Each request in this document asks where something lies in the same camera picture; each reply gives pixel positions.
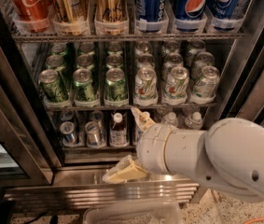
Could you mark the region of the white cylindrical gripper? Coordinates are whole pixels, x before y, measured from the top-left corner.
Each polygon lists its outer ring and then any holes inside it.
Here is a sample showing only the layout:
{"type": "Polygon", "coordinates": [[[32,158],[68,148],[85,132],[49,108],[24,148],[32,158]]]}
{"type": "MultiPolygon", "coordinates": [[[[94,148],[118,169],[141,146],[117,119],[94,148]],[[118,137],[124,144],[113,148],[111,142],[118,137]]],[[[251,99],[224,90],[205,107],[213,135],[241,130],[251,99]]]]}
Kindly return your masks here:
{"type": "Polygon", "coordinates": [[[170,124],[155,124],[151,117],[147,118],[137,107],[132,106],[131,112],[139,129],[144,132],[136,148],[138,160],[131,155],[124,157],[104,174],[105,183],[118,184],[146,177],[145,169],[150,173],[169,174],[165,162],[165,148],[170,134],[176,127],[170,124]]]}

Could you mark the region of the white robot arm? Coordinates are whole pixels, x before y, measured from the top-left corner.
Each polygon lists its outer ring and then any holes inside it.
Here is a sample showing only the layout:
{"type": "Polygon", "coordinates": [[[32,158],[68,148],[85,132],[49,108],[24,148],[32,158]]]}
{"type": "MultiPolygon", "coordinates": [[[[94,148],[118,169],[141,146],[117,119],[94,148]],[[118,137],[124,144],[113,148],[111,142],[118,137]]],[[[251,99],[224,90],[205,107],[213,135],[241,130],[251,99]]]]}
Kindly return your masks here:
{"type": "Polygon", "coordinates": [[[264,128],[239,118],[222,119],[209,130],[179,129],[143,121],[137,157],[127,156],[103,176],[110,184],[147,174],[185,175],[200,185],[245,202],[264,201],[264,128]]]}

